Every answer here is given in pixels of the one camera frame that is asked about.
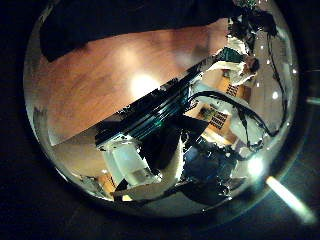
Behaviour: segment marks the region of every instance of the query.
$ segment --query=person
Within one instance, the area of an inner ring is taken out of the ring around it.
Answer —
[[[247,53],[245,44],[235,37],[228,37],[227,45],[218,52],[207,71],[228,71],[231,85],[237,86],[255,76],[259,68],[259,60]]]
[[[40,28],[51,62],[87,42],[145,31],[205,26],[252,10],[232,0],[61,0]]]

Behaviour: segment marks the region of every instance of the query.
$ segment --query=wooden table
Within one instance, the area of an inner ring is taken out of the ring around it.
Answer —
[[[50,142],[59,144],[214,54],[226,34],[221,19],[89,42],[52,63],[41,55],[25,79],[27,108],[46,110]]]

